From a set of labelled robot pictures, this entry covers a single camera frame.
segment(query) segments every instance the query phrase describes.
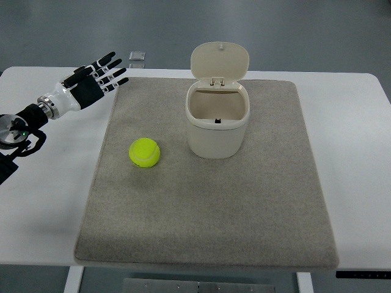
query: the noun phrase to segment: gray mat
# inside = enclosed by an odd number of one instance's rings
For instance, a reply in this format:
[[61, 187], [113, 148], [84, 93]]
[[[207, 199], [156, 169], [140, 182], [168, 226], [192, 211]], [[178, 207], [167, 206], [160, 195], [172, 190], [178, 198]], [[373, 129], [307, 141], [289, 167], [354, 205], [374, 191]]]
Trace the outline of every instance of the gray mat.
[[[75, 246], [88, 266], [177, 264], [335, 268], [334, 237], [296, 87], [241, 81], [250, 121], [239, 151], [202, 159], [188, 147], [191, 79], [131, 78], [117, 94]], [[132, 141], [161, 148], [153, 168]]]

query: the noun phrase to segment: yellow tennis ball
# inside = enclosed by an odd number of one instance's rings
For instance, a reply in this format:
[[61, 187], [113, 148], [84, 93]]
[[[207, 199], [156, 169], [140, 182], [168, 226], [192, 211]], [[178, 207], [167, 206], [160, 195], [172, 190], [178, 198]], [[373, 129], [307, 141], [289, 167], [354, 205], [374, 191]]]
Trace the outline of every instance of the yellow tennis ball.
[[130, 145], [129, 157], [136, 166], [149, 168], [159, 161], [160, 148], [154, 140], [143, 137]]

